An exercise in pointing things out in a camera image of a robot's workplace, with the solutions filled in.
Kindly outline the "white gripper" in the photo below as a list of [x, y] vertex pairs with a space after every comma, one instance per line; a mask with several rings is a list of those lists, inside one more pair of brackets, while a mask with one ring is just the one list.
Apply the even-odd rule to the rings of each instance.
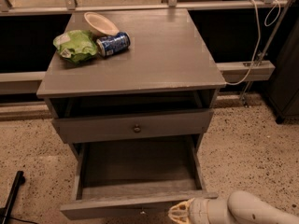
[[231, 224], [232, 216], [224, 200], [189, 199], [172, 206], [168, 215], [177, 224]]

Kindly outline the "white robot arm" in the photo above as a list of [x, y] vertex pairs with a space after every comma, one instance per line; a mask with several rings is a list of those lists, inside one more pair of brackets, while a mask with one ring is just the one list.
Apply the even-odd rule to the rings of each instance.
[[192, 198], [172, 206], [177, 224], [299, 224], [299, 217], [276, 209], [257, 196], [238, 190], [227, 200]]

